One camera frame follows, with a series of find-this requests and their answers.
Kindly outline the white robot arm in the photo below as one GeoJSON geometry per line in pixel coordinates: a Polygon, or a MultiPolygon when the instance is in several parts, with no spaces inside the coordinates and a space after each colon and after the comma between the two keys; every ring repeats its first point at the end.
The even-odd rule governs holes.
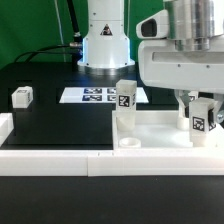
{"type": "MultiPolygon", "coordinates": [[[[92,73],[133,64],[122,0],[88,0],[89,31],[78,65],[92,73]]],[[[224,0],[163,0],[136,26],[140,77],[150,87],[212,93],[224,121],[224,0]]]]}

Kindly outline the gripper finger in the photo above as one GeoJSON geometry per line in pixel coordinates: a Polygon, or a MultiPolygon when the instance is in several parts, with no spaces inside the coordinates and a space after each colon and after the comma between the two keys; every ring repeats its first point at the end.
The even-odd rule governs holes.
{"type": "Polygon", "coordinates": [[[175,90],[175,97],[179,104],[179,114],[183,117],[189,116],[189,103],[191,102],[189,91],[175,90]]]}
{"type": "Polygon", "coordinates": [[[216,99],[215,105],[212,110],[213,114],[213,121],[215,123],[222,123],[224,121],[224,100],[223,99],[216,99]]]}

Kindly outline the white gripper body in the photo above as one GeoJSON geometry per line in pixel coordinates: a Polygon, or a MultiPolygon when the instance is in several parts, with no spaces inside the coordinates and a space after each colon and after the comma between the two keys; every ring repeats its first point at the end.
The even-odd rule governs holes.
{"type": "Polygon", "coordinates": [[[224,94],[224,11],[163,9],[138,23],[136,34],[145,85],[224,94]]]}

